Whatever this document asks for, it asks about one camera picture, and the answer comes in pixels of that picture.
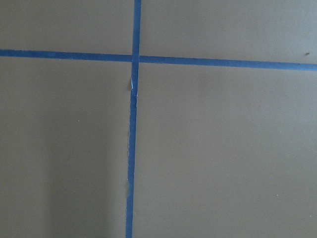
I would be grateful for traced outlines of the brown paper table cover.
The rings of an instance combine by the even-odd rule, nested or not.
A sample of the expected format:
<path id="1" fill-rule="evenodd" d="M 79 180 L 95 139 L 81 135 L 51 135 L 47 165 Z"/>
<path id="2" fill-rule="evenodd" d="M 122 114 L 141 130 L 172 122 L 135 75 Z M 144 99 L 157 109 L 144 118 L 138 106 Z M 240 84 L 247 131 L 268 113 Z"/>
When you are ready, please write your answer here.
<path id="1" fill-rule="evenodd" d="M 3 238 L 314 238 L 314 0 L 3 0 Z"/>

